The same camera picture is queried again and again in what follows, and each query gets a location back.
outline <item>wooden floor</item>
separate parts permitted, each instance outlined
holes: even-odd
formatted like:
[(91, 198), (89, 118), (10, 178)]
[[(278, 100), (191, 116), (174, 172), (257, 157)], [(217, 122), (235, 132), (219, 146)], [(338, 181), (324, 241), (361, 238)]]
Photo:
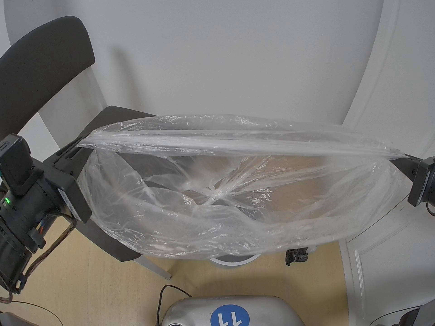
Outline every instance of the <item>wooden floor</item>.
[[(67, 226), (64, 219), (57, 220), (47, 242)], [(306, 263), (288, 267), (284, 258), (284, 253), (263, 255), (236, 269), (220, 269), (209, 261), (152, 260), (172, 273), (171, 284), (193, 296), (273, 295), (287, 301), (306, 326), (348, 326), (338, 243), (319, 247)], [(50, 309), (65, 326), (155, 326), (160, 289), (166, 283), (135, 262), (118, 262), (73, 231), (14, 298)], [(181, 298), (181, 292), (166, 289), (162, 314)], [(0, 305), (0, 310), (40, 326), (59, 325), (51, 314), (33, 306), (12, 303)]]

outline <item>gray wall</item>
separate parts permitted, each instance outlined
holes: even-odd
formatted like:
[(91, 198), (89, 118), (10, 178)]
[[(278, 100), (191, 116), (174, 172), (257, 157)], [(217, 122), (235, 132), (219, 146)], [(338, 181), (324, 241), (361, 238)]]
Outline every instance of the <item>gray wall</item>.
[(11, 41), (54, 17), (82, 19), (109, 105), (159, 115), (239, 113), (341, 124), (382, 3), (5, 0), (5, 14)]

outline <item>blue circular sticker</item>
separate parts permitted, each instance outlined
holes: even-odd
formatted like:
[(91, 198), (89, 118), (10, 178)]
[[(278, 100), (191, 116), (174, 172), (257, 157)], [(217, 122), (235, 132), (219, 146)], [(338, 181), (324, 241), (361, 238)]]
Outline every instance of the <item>blue circular sticker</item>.
[(217, 308), (210, 318), (211, 326), (249, 326), (249, 314), (241, 306), (227, 304)]

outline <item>clear plastic bag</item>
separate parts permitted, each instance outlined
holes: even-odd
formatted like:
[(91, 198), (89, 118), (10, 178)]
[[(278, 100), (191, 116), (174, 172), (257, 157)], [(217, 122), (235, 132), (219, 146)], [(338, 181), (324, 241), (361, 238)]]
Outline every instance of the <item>clear plastic bag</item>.
[(154, 256), (271, 253), (361, 230), (395, 193), (405, 157), (340, 126), (233, 115), (119, 122), (79, 186), (107, 234)]

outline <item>white door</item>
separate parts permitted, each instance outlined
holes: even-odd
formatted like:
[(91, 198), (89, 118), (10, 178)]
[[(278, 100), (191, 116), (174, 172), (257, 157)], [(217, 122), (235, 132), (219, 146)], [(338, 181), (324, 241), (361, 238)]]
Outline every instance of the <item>white door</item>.
[[(435, 0), (384, 0), (373, 51), (343, 123), (435, 155)], [(411, 182), (358, 236), (341, 243), (351, 326), (435, 298), (435, 217), (407, 203)], [(397, 323), (404, 312), (384, 317)]]

